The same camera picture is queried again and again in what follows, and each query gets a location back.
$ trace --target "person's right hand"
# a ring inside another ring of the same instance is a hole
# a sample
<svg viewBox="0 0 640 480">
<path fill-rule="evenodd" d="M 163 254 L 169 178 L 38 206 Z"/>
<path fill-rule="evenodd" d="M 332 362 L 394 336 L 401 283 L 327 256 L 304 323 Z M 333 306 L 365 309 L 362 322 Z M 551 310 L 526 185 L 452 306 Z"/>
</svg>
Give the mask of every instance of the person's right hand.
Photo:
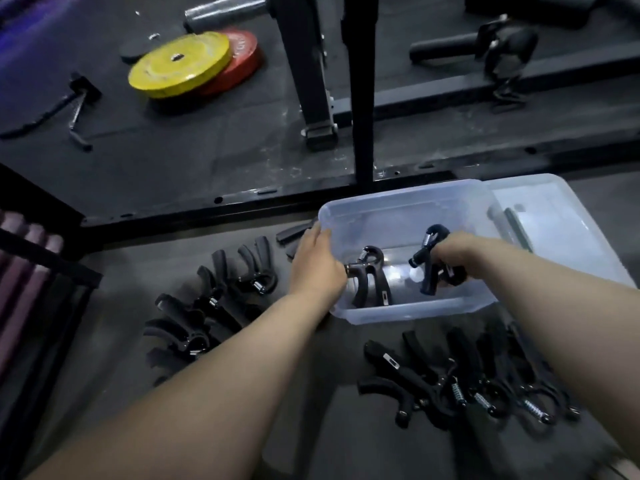
<svg viewBox="0 0 640 480">
<path fill-rule="evenodd" d="M 500 239 L 489 239 L 468 232 L 452 232 L 442 242 L 431 250 L 434 262 L 443 262 L 451 267 L 464 266 L 472 278 L 482 278 L 479 275 L 478 261 L 484 246 L 491 246 L 502 242 Z"/>
<path fill-rule="evenodd" d="M 304 294 L 329 308 L 347 286 L 344 265 L 331 254 L 331 229 L 320 232 L 316 223 L 308 229 L 296 252 L 291 268 L 289 294 Z"/>
</svg>

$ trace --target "clear plastic bin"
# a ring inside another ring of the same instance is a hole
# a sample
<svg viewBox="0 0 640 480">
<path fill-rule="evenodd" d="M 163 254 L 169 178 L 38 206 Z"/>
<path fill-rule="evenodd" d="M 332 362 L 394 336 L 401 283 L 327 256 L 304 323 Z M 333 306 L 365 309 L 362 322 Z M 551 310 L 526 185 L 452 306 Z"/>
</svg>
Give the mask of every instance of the clear plastic bin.
<svg viewBox="0 0 640 480">
<path fill-rule="evenodd" d="M 408 260 L 420 249 L 427 227 L 443 224 L 513 241 L 509 225 L 491 190 L 479 180 L 456 180 L 327 202 L 318 213 L 322 228 L 332 229 L 332 252 L 343 263 L 354 262 L 364 246 L 385 254 L 384 272 L 393 305 L 374 306 L 375 286 L 369 275 L 364 308 L 355 308 L 355 279 L 332 308 L 332 314 L 353 324 L 397 321 L 468 313 L 495 297 L 480 280 L 439 288 L 435 296 L 420 293 L 422 267 Z"/>
</svg>

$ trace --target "black vertical post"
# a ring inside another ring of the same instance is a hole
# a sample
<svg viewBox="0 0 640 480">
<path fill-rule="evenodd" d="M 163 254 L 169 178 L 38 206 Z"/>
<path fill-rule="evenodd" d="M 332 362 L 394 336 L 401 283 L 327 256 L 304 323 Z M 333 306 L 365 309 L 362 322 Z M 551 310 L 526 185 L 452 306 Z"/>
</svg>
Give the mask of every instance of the black vertical post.
<svg viewBox="0 0 640 480">
<path fill-rule="evenodd" d="M 356 183 L 373 186 L 373 94 L 376 78 L 378 0 L 344 0 L 342 42 L 349 53 Z"/>
</svg>

